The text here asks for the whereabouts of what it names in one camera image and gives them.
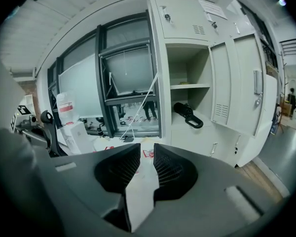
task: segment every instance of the ceiling light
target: ceiling light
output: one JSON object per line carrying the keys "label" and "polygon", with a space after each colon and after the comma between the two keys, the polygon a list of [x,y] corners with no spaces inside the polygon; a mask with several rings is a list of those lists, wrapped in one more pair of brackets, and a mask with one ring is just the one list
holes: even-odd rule
{"label": "ceiling light", "polygon": [[285,1],[285,0],[279,0],[278,3],[279,3],[281,6],[285,6],[285,5],[286,5],[286,1]]}

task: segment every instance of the gray floor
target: gray floor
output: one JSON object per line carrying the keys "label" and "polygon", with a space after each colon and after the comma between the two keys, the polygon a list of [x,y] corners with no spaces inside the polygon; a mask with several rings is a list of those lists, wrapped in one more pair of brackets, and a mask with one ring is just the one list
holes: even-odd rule
{"label": "gray floor", "polygon": [[290,193],[296,188],[296,130],[284,126],[270,134],[259,158],[281,179]]}

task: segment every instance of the wooden floor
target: wooden floor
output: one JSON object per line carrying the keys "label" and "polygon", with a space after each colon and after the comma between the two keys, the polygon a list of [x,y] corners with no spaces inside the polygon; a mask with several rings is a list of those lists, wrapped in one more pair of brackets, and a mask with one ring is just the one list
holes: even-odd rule
{"label": "wooden floor", "polygon": [[241,168],[237,167],[236,169],[245,177],[251,179],[265,189],[276,203],[283,199],[279,191],[275,188],[267,176],[252,161],[245,166]]}

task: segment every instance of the brick wall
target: brick wall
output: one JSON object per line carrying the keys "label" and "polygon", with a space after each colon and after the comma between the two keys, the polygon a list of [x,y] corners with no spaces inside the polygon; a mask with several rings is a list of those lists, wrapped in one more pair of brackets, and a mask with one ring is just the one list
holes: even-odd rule
{"label": "brick wall", "polygon": [[36,118],[37,118],[39,124],[42,125],[42,123],[40,121],[40,109],[38,107],[36,82],[35,81],[20,81],[20,82],[18,82],[18,84],[25,91],[26,95],[32,94],[34,109],[35,109],[35,112],[36,112]]}

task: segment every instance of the vent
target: vent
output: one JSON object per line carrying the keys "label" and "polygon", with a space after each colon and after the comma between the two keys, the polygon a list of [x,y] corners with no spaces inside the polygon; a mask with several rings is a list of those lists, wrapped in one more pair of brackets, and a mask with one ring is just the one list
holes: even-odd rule
{"label": "vent", "polygon": [[193,25],[193,30],[196,34],[203,34],[205,35],[204,28],[202,26]]}
{"label": "vent", "polygon": [[224,118],[228,117],[229,106],[216,104],[215,113],[217,116],[222,116]]}

